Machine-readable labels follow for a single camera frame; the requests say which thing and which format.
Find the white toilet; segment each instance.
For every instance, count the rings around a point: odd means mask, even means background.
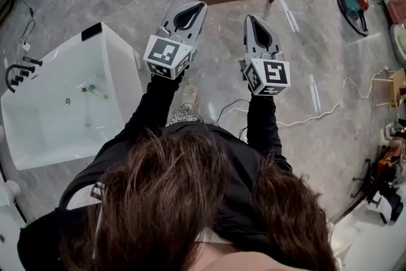
[[[14,198],[20,194],[21,188],[14,181],[0,184],[0,208],[13,204]]]

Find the patterned pants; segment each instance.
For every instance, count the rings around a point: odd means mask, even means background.
[[[205,122],[205,120],[198,115],[195,111],[190,109],[186,105],[182,105],[175,109],[172,113],[172,118],[168,120],[166,123],[166,126],[170,126],[171,124],[177,123],[177,122]]]

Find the white bathtub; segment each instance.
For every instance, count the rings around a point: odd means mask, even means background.
[[[101,33],[85,41],[78,34],[47,54],[14,94],[7,90],[1,97],[17,169],[96,155],[136,110],[142,89],[133,49],[101,26]]]

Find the marble floor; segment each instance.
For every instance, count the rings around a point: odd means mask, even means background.
[[[96,22],[105,22],[139,53],[154,34],[166,12],[196,0],[26,0],[33,7],[36,27],[29,36],[29,56],[46,53]],[[368,93],[372,76],[387,66],[399,68],[388,35],[388,23],[377,0],[370,0],[367,21],[370,34],[361,37],[346,23],[336,0],[239,1],[209,7],[199,39],[200,54],[186,72],[183,84],[199,88],[200,113],[218,118],[221,109],[239,98],[249,99],[237,59],[244,54],[243,22],[247,14],[264,19],[279,35],[285,59],[291,63],[292,87],[275,98],[277,119],[289,124],[330,111],[337,103],[345,77],[351,77],[362,94]],[[11,63],[17,60],[18,37],[29,21],[29,11],[20,1],[0,28],[0,51]],[[4,66],[0,65],[0,75]],[[140,72],[143,87],[150,79]],[[4,80],[1,91],[6,90]],[[284,155],[297,175],[323,195],[320,203],[330,219],[350,204],[356,189],[352,177],[362,172],[366,157],[374,157],[377,134],[395,111],[375,108],[385,100],[381,86],[370,98],[361,99],[354,85],[344,88],[336,111],[319,120],[290,128],[280,125]],[[180,93],[173,107],[179,105]],[[237,102],[233,107],[247,109]],[[246,126],[246,113],[233,110],[219,123],[238,135]],[[69,181],[91,159],[43,168],[17,171],[7,144],[1,144],[1,159],[8,178],[18,182],[18,198],[29,220],[50,212]]]

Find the long dark hair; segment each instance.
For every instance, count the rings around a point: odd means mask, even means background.
[[[334,270],[317,196],[272,160],[265,162],[253,199],[270,242],[286,253],[281,262]],[[221,206],[228,164],[222,149],[204,136],[148,135],[125,165],[105,173],[103,208],[89,206],[84,230],[62,242],[63,264],[68,270],[188,270],[199,252],[196,239]]]

